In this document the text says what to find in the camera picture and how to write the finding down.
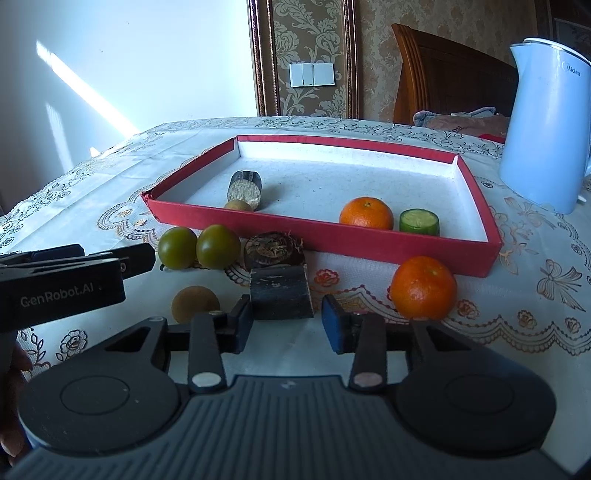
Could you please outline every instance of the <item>pillow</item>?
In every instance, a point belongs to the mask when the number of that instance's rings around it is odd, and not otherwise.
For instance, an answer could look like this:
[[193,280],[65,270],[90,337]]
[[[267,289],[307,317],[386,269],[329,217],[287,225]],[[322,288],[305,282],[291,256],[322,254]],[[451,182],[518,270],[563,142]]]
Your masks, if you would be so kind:
[[485,107],[473,112],[452,113],[439,115],[437,113],[420,111],[414,114],[413,121],[417,127],[427,127],[433,130],[472,135],[491,139],[505,139],[509,128],[510,118],[496,113],[494,107]]

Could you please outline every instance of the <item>light switch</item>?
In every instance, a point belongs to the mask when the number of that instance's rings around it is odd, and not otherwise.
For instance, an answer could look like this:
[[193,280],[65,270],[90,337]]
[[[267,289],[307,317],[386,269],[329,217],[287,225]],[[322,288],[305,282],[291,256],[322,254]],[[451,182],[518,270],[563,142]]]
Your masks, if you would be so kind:
[[303,63],[290,63],[290,85],[292,87],[304,86]]
[[304,87],[311,87],[314,85],[314,69],[312,63],[303,63],[302,74],[304,76]]
[[335,68],[332,63],[314,63],[314,85],[334,85]]

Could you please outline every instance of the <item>brown round fruit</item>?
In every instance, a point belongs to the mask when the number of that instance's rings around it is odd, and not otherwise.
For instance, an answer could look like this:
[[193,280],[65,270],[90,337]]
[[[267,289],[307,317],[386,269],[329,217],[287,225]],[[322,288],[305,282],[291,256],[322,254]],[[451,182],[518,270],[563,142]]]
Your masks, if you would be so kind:
[[230,200],[223,206],[229,210],[240,210],[242,212],[252,212],[252,207],[244,202],[243,200]]
[[177,322],[188,323],[197,313],[219,310],[220,303],[209,288],[193,286],[178,292],[170,309]]
[[197,261],[205,268],[222,270],[240,257],[240,238],[224,225],[208,226],[197,240]]

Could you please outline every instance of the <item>dark wooden block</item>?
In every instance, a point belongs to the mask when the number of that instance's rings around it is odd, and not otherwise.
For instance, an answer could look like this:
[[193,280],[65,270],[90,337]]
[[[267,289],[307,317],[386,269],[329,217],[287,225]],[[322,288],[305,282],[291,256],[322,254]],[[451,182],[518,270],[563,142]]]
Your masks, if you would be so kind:
[[306,265],[278,265],[251,270],[255,320],[307,319],[314,316]]

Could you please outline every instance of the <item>finger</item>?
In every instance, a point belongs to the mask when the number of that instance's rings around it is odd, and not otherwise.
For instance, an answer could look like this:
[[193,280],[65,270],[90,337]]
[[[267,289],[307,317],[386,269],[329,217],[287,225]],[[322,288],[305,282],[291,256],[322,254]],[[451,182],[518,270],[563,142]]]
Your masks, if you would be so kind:
[[7,420],[0,432],[0,446],[11,457],[16,457],[25,446],[25,434],[16,417]]
[[31,359],[18,342],[14,345],[14,350],[12,351],[12,366],[23,371],[33,369]]
[[30,451],[31,446],[25,440],[24,447],[22,448],[21,452],[18,455],[16,455],[16,457],[11,457],[10,455],[8,456],[8,462],[10,463],[10,466],[14,466],[21,458],[26,456]]
[[5,411],[10,416],[17,416],[18,410],[18,399],[20,398],[21,391],[27,384],[24,375],[20,370],[11,369],[7,374],[6,381],[6,402]]

